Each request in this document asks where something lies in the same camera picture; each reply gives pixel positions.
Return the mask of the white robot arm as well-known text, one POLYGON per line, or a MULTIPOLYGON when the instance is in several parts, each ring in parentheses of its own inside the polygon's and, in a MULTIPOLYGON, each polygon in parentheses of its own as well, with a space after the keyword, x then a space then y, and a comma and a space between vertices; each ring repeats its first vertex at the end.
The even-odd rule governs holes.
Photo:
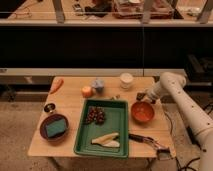
POLYGON ((166 94, 173 98, 201 146, 198 171, 213 171, 213 119, 184 91, 185 85, 184 76, 164 72, 160 79, 146 90, 146 95, 151 101, 166 94))

